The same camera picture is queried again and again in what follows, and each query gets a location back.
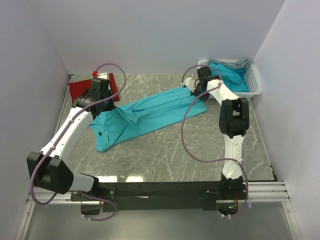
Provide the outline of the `light blue t-shirt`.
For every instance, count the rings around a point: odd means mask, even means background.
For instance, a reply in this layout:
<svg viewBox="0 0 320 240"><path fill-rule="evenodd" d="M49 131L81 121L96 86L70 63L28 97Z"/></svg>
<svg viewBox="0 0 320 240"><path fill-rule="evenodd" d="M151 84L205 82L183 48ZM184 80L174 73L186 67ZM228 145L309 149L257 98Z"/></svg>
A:
<svg viewBox="0 0 320 240"><path fill-rule="evenodd" d="M89 125L96 150L181 122L193 100L188 88L177 87L100 113Z"/></svg>

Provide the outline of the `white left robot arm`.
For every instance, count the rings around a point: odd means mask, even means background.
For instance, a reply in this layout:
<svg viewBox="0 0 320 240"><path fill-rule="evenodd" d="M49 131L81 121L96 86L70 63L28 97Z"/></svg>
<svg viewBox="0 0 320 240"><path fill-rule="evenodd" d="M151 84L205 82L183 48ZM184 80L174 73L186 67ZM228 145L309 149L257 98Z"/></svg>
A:
<svg viewBox="0 0 320 240"><path fill-rule="evenodd" d="M99 197L98 178L74 173L66 163L75 144L92 121L100 113L114 109L112 99L101 101L112 94L112 83L108 75L92 78L90 87L73 101L67 118L50 142L40 152L32 151L27 156L29 175L34 178L35 187L58 194L82 191L88 201Z"/></svg>

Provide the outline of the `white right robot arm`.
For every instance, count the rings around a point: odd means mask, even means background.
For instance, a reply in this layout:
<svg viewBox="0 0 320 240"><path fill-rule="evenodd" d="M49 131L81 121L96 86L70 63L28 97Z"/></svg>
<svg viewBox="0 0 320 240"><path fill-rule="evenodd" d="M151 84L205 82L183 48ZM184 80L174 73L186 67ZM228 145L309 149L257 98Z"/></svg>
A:
<svg viewBox="0 0 320 240"><path fill-rule="evenodd" d="M212 70L208 65L198 65L198 79L188 80L186 86L196 98L206 101L212 97L219 103L218 123L225 144L222 176L227 180L235 180L243 175L239 163L242 160L244 137L250 126L249 101L234 94L223 83L220 74L213 75Z"/></svg>

